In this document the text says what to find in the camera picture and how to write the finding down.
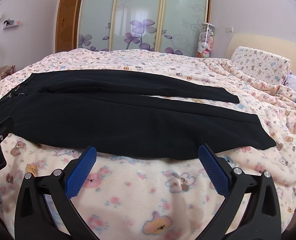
headboard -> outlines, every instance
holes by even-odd
[[[290,69],[296,75],[296,43],[255,34],[234,34],[225,57],[230,58],[236,47],[244,46],[271,52],[291,60]]]

bed sheet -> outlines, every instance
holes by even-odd
[[[276,141],[276,147],[267,150],[242,147],[217,155],[245,173],[259,175],[268,170],[272,174],[280,202],[282,228],[287,227],[296,208],[296,92],[283,85],[255,80],[227,59],[200,59],[145,50],[91,52],[76,49],[45,57],[3,79],[0,98],[31,73],[73,69],[119,69],[168,75],[201,85],[224,87],[237,95],[239,104],[193,98],[169,99],[210,104],[259,116],[265,131]],[[14,235],[16,200],[24,174],[32,172],[43,176],[54,169],[63,169],[81,154],[82,149],[38,145],[15,134],[10,134],[1,146],[8,164],[0,171],[0,217]],[[173,172],[187,179],[188,191],[181,189]],[[245,195],[229,231],[238,226],[248,199],[249,194]],[[198,159],[145,160],[105,153],[98,153],[79,195],[72,198],[99,238],[147,240],[195,239],[223,200]],[[47,201],[58,227],[67,232],[51,198],[47,197]]]

blue gripper pad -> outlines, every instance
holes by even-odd
[[[203,144],[198,150],[199,160],[206,170],[214,188],[219,195],[227,197],[229,195],[229,178],[219,165],[216,157]]]
[[[66,179],[65,194],[68,199],[78,195],[82,185],[88,177],[97,159],[95,147],[90,147],[83,158],[78,162],[70,176]]]

clear cylinder container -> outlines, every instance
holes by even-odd
[[[197,57],[209,58],[213,45],[215,27],[210,23],[203,23],[199,36]]]

frosted glass door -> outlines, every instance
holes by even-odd
[[[117,0],[112,24],[112,50],[154,51],[160,0]]]
[[[159,52],[195,57],[208,0],[165,0]]]
[[[109,51],[111,15],[114,0],[83,0],[79,18],[78,47]]]

